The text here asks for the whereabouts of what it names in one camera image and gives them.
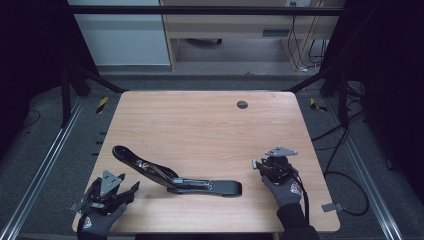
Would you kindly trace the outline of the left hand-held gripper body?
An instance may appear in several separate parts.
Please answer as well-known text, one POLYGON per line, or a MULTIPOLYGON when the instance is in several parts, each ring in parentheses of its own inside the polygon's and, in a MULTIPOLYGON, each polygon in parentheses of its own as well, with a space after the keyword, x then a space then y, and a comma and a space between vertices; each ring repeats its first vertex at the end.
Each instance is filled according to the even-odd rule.
POLYGON ((110 214, 121 204, 130 204, 133 200, 125 200, 122 193, 118 194, 122 182, 111 172, 104 170, 84 193, 80 209, 81 214, 97 211, 100 214, 110 214))

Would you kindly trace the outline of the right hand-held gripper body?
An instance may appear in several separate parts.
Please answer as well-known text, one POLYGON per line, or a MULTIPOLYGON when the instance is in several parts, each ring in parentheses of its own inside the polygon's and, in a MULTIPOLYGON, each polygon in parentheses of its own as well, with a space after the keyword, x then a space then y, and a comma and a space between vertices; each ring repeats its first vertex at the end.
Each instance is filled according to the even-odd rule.
POLYGON ((297 174, 297 170, 289 163, 288 156, 297 155, 298 152, 278 146, 265 153, 266 164, 261 165, 267 168, 268 173, 264 176, 274 184, 283 184, 297 174))

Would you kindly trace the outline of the black stapler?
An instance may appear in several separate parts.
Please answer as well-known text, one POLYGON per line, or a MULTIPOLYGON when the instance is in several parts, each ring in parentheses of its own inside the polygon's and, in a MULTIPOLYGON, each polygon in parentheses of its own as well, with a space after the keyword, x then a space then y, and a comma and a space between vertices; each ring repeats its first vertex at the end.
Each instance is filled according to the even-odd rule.
POLYGON ((222 197, 242 195, 242 184, 234 180, 205 180, 180 177, 172 169, 145 160, 125 146, 112 148, 113 156, 173 194, 208 194, 222 197))

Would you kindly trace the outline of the person's right hand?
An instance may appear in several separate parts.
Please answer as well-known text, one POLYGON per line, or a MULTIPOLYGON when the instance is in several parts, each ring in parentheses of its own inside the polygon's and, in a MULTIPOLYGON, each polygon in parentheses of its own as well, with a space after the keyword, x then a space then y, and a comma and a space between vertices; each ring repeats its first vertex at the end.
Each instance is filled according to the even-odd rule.
POLYGON ((279 207, 300 203, 302 198, 302 189, 293 178, 279 185, 272 183, 266 176, 262 176, 261 180, 262 183, 270 190, 279 207))

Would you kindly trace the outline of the person's left hand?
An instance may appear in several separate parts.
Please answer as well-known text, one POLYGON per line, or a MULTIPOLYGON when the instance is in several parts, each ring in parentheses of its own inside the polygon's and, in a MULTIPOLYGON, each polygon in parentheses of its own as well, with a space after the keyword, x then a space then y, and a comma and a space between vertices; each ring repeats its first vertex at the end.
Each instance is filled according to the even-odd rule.
POLYGON ((113 224, 126 211, 127 205, 121 204, 114 212, 102 215, 96 211, 83 215, 77 228, 77 238, 81 232, 91 232, 107 236, 113 224))

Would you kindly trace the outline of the yellow black striped tape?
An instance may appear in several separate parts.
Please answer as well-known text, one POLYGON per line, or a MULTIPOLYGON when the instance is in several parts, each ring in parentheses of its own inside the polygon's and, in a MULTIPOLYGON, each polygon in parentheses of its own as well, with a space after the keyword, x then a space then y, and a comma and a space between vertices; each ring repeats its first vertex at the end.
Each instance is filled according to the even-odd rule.
POLYGON ((327 112, 328 111, 328 109, 326 107, 318 106, 316 104, 316 101, 315 101, 314 98, 310 98, 310 108, 315 109, 315 110, 320 111, 320 112, 327 112))
POLYGON ((102 97, 101 98, 101 100, 98 104, 98 107, 96 109, 96 114, 101 114, 103 112, 103 109, 104 109, 108 99, 109 99, 108 97, 102 97))

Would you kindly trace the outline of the white cabinet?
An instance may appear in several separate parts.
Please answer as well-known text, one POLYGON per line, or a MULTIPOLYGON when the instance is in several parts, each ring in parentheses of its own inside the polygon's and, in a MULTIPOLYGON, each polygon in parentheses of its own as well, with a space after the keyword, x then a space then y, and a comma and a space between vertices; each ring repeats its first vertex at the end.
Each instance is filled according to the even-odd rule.
POLYGON ((76 14, 97 66, 169 65, 161 15, 76 14))

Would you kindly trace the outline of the light wooden desk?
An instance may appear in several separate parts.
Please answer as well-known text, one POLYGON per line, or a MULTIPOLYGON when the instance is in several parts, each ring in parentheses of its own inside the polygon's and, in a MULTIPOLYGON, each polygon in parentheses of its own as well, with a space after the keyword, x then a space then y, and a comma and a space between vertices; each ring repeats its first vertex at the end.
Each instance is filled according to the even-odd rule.
MULTIPOLYGON (((346 0, 158 0, 161 6, 342 7, 346 0)), ((294 70, 306 66, 306 53, 317 39, 331 38, 336 16, 165 15, 168 52, 176 61, 181 39, 279 39, 294 70)))

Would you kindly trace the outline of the black curtain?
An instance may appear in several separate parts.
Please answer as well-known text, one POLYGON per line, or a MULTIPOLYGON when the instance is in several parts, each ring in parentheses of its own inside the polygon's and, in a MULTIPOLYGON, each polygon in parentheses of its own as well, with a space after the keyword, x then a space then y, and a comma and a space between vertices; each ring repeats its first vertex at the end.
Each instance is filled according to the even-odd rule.
POLYGON ((60 85, 62 67, 96 72, 68 0, 0 0, 0 157, 12 145, 31 99, 60 85))
POLYGON ((424 203, 424 0, 346 0, 362 14, 338 20, 325 63, 361 33, 344 58, 365 86, 364 107, 394 167, 424 203))

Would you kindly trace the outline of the aluminium floor rail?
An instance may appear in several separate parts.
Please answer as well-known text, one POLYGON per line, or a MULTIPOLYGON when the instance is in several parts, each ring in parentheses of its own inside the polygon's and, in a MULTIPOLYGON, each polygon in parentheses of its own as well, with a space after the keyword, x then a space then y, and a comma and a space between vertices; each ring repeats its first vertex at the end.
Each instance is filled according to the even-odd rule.
POLYGON ((350 135, 353 130, 352 124, 356 123, 362 117, 364 117, 364 113, 361 111, 348 114, 347 126, 349 130, 342 128, 337 131, 341 136, 341 147, 346 152, 347 159, 355 172, 354 179, 364 190, 365 196, 368 198, 369 212, 372 212, 375 216, 384 235, 384 240, 404 240, 404 236, 389 210, 374 177, 367 169, 364 159, 350 135))
POLYGON ((46 179, 48 178, 65 142, 72 131, 77 118, 80 115, 81 108, 85 103, 84 97, 77 97, 71 110, 69 120, 60 128, 55 139, 43 161, 37 169, 31 183, 29 184, 25 194, 20 200, 16 210, 11 218, 7 221, 4 228, 0 231, 0 240, 15 240, 21 230, 29 212, 31 211, 46 179))

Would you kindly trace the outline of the black frame strut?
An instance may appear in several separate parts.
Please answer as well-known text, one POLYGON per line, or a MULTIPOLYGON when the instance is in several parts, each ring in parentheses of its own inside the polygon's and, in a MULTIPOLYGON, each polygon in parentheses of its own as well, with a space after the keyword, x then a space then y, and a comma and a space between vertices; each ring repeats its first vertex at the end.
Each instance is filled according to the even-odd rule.
POLYGON ((305 87, 325 79, 325 83, 321 88, 321 95, 324 97, 331 96, 335 89, 339 89, 338 94, 338 119, 343 128, 347 129, 349 125, 348 108, 347 108, 347 76, 341 67, 327 67, 320 70, 315 75, 306 80, 286 89, 286 92, 297 93, 305 87))
POLYGON ((78 96, 87 96, 91 89, 86 80, 93 80, 115 93, 124 93, 126 89, 118 87, 99 74, 84 69, 78 65, 68 65, 61 72, 62 94, 62 127, 65 127, 71 119, 70 87, 73 87, 78 96))

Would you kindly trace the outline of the black horizontal frame bar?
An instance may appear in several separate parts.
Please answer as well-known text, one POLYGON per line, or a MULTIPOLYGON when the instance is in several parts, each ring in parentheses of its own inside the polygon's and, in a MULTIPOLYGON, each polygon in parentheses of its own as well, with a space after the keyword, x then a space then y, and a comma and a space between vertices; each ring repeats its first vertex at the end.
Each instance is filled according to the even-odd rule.
POLYGON ((74 14, 340 16, 345 8, 71 5, 67 10, 74 14))

